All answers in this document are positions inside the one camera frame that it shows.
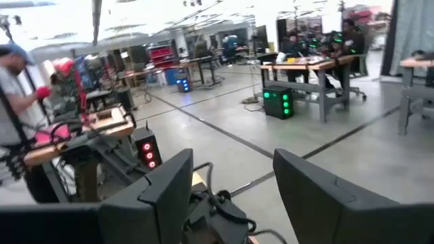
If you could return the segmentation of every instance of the curtain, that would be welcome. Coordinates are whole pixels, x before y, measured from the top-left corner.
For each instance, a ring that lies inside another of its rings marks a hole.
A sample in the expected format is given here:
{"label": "curtain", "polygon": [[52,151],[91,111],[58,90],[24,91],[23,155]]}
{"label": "curtain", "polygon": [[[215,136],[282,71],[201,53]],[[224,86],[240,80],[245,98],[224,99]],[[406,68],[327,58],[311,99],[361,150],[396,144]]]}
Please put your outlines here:
{"label": "curtain", "polygon": [[[400,62],[415,50],[434,52],[434,1],[397,0],[397,29],[391,63],[391,75],[402,72]],[[424,77],[426,69],[416,69],[415,75]]]}

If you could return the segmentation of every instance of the black box with green lights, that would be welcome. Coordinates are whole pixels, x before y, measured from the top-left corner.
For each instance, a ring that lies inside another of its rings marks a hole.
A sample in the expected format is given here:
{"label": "black box with green lights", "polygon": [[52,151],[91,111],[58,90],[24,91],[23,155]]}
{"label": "black box with green lights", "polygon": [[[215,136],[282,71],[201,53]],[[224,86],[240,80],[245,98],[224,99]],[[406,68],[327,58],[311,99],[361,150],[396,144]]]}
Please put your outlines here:
{"label": "black box with green lights", "polygon": [[294,115],[292,90],[286,87],[270,86],[262,90],[265,114],[279,119]]}

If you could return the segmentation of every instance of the blue cap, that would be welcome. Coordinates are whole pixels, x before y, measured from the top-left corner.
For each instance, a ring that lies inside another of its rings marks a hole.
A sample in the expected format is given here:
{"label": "blue cap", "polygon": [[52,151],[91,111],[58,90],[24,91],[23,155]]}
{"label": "blue cap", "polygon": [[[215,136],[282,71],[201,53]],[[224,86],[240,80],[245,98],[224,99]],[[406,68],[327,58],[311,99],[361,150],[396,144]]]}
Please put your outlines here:
{"label": "blue cap", "polygon": [[27,54],[26,50],[24,50],[22,47],[20,47],[19,45],[15,44],[15,43],[8,43],[8,44],[0,45],[0,49],[6,49],[9,52],[11,52],[11,54],[15,54],[15,55],[20,56],[21,58],[24,59],[24,61],[26,62],[26,65],[35,65],[35,63],[32,61],[30,56]]}

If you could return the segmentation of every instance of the gray floor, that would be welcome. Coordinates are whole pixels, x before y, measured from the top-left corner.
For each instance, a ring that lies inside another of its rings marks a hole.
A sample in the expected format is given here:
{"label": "gray floor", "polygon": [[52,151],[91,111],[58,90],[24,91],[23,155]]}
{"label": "gray floor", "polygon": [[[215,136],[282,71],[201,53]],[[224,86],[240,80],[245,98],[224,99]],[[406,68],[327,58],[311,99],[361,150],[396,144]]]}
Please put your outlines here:
{"label": "gray floor", "polygon": [[[316,151],[309,161],[400,203],[434,201],[434,188],[430,187],[434,184],[434,122],[414,116],[408,135],[397,135],[396,108],[401,88],[372,81],[378,77],[381,56],[370,54],[371,76],[351,81],[352,86],[367,93],[367,102],[353,96],[350,111],[336,107],[324,125],[319,122],[316,104],[298,102],[296,115],[284,121],[266,117],[263,112],[247,111],[240,102],[254,90],[260,91],[260,86],[254,85],[260,83],[260,77],[252,76],[248,66],[220,68],[217,74],[224,81],[211,90],[180,94],[173,87],[152,89],[157,98],[143,105],[136,118],[139,126],[149,122],[164,159],[183,148],[193,148],[196,165],[213,162],[214,190],[236,190],[271,172],[269,155],[275,148],[304,156],[350,133],[338,143]],[[144,104],[143,98],[137,97],[136,103]],[[22,182],[0,189],[0,204],[32,202]],[[237,195],[234,202],[258,222],[258,229],[274,228],[288,243],[297,243],[275,178]],[[268,236],[258,240],[277,243]]]}

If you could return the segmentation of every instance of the pink glove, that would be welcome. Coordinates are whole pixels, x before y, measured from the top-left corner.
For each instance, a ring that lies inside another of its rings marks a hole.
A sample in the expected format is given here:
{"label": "pink glove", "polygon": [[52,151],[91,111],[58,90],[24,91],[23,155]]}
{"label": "pink glove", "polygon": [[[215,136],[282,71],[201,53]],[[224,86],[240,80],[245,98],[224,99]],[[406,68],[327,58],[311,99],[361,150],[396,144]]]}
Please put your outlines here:
{"label": "pink glove", "polygon": [[50,96],[51,92],[52,91],[48,86],[43,86],[36,90],[36,96],[38,97],[38,99],[44,99]]}

